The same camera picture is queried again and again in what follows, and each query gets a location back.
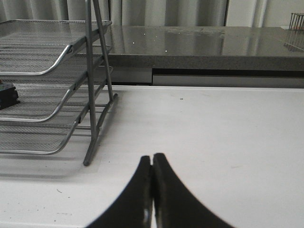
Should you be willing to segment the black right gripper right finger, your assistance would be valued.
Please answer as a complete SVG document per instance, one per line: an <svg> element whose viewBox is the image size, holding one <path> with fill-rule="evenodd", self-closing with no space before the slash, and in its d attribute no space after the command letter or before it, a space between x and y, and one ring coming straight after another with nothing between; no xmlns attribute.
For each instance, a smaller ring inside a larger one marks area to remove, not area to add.
<svg viewBox="0 0 304 228"><path fill-rule="evenodd" d="M166 156L153 157L154 205L159 228L230 228L206 208L175 174Z"/></svg>

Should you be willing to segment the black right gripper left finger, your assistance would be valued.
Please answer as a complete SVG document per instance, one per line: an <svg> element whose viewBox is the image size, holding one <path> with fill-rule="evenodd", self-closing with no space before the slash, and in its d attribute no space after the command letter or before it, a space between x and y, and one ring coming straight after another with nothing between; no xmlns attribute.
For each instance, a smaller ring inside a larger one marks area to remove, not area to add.
<svg viewBox="0 0 304 228"><path fill-rule="evenodd" d="M132 178L108 209L89 228L149 228L152 222L151 161L140 158Z"/></svg>

